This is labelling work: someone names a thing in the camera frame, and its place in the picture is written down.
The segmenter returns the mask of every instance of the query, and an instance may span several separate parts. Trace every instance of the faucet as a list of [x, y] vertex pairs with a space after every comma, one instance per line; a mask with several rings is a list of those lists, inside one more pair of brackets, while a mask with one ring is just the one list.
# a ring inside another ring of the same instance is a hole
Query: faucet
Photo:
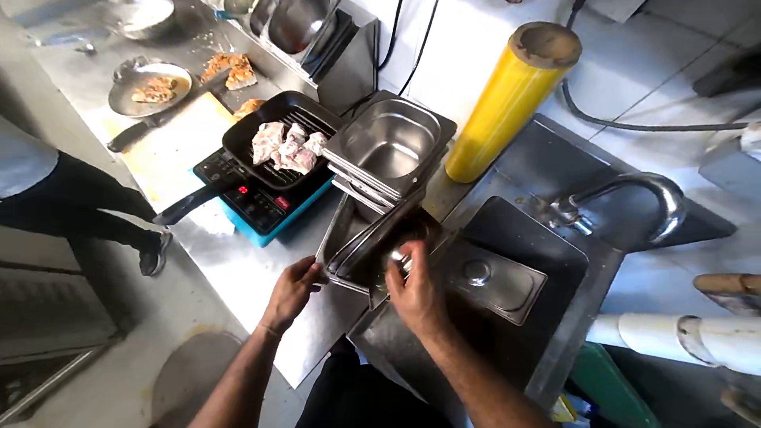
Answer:
[[686, 207], [684, 206], [682, 189], [672, 180], [652, 172], [621, 174], [598, 187], [558, 198], [549, 206], [566, 222], [566, 225], [573, 226], [584, 235], [591, 235], [592, 222], [579, 214], [578, 209], [591, 200], [629, 185], [641, 186], [650, 190], [658, 198], [661, 205], [661, 219], [658, 228], [648, 237], [651, 243], [657, 244], [663, 241], [684, 222]]

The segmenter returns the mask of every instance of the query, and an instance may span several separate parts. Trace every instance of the grill pan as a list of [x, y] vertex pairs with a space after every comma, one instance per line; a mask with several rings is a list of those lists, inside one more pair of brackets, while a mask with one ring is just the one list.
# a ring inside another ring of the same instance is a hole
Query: grill pan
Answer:
[[328, 160], [322, 156], [317, 158], [314, 168], [306, 175], [284, 169], [276, 171], [272, 159], [254, 165], [251, 161], [251, 140], [259, 131], [259, 125], [268, 122], [283, 122], [288, 128], [294, 122], [298, 122], [307, 131], [307, 138], [309, 134], [319, 131], [330, 139], [343, 126], [340, 118], [316, 101], [301, 92], [286, 91], [272, 97], [257, 111], [245, 116], [228, 129], [222, 137], [224, 149], [246, 168], [249, 174], [275, 190], [288, 190], [303, 180], [308, 180], [309, 176], [327, 168]]
[[222, 136], [224, 150], [244, 168], [243, 172], [246, 174], [232, 171], [227, 177], [220, 177], [206, 184], [165, 209], [154, 218], [153, 223], [176, 224], [203, 203], [247, 184], [246, 176], [258, 178], [274, 190], [289, 190], [309, 180], [317, 171], [327, 168], [328, 160], [322, 156], [317, 158], [314, 168], [306, 174], [290, 170], [276, 171], [272, 160], [254, 165], [251, 158], [251, 140], [259, 131], [259, 125], [268, 122], [283, 122], [287, 126], [298, 122], [307, 131], [307, 136], [320, 131], [328, 139], [343, 126], [340, 118], [301, 92], [285, 91], [277, 94], [262, 104], [257, 111], [235, 123]]

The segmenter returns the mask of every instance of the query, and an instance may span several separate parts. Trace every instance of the stainless steel counter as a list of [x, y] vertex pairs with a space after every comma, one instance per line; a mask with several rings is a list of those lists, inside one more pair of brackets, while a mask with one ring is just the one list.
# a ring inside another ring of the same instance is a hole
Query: stainless steel counter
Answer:
[[[135, 56], [157, 57], [199, 75], [215, 52], [249, 53], [255, 66], [262, 65], [257, 70], [259, 82], [218, 96], [232, 110], [250, 97], [268, 99], [282, 91], [282, 84], [275, 85], [263, 74], [263, 69], [278, 65], [257, 62], [256, 46], [252, 46], [253, 42], [249, 44], [240, 31], [228, 22], [216, 21], [203, 3], [194, 0], [175, 0], [175, 3], [179, 31], [164, 40], [139, 43], [110, 36], [105, 40], [93, 40], [97, 50], [93, 56], [75, 52], [75, 45], [31, 50], [53, 83], [103, 144], [110, 139], [103, 131], [103, 112], [108, 110], [107, 94], [112, 85], [113, 70]], [[34, 30], [42, 33], [46, 29], [36, 27]], [[308, 82], [299, 83], [298, 77], [291, 78], [291, 81], [295, 83], [288, 89], [303, 85], [303, 91], [308, 94]], [[124, 127], [128, 125], [129, 121], [123, 124]], [[210, 154], [199, 155], [203, 158]], [[175, 199], [187, 193], [186, 188], [178, 188]], [[338, 190], [329, 191], [265, 248], [255, 248], [243, 235], [233, 232], [232, 223], [220, 215], [218, 207], [215, 209], [213, 204], [197, 209], [194, 215], [186, 217], [171, 230], [231, 312], [248, 331], [252, 331], [282, 270], [317, 250], [339, 197]], [[312, 296], [304, 312], [283, 337], [275, 357], [275, 367], [291, 386], [298, 386], [332, 344], [356, 322], [368, 305], [366, 299], [366, 296], [337, 286], [326, 287]]]

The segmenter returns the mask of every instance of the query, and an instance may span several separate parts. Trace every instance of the knife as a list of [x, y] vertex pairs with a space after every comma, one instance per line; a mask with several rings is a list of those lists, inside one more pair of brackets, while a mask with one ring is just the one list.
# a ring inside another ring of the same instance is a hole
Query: knife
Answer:
[[199, 86], [197, 91], [188, 94], [179, 103], [164, 111], [154, 113], [148, 117], [143, 117], [139, 122], [135, 123], [127, 129], [124, 129], [121, 133], [119, 133], [119, 135], [113, 137], [113, 139], [106, 145], [106, 147], [108, 147], [108, 149], [114, 153], [120, 153], [128, 145], [145, 136], [145, 134], [148, 133], [150, 129], [158, 128], [159, 126], [164, 125], [166, 122], [169, 122], [169, 120], [174, 117], [174, 115], [177, 114], [180, 110], [182, 110], [184, 106], [188, 105], [196, 98], [204, 95], [206, 92], [209, 92], [214, 87], [227, 80], [227, 70], [229, 68], [229, 66], [222, 68], [222, 70], [220, 70], [216, 76], [208, 80], [203, 85]]

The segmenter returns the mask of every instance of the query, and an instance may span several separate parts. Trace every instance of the white pipe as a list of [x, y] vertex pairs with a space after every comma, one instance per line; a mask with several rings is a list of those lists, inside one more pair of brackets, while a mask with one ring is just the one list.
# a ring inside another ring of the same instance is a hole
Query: white pipe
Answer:
[[590, 342], [702, 366], [761, 375], [761, 318], [690, 315], [599, 315]]

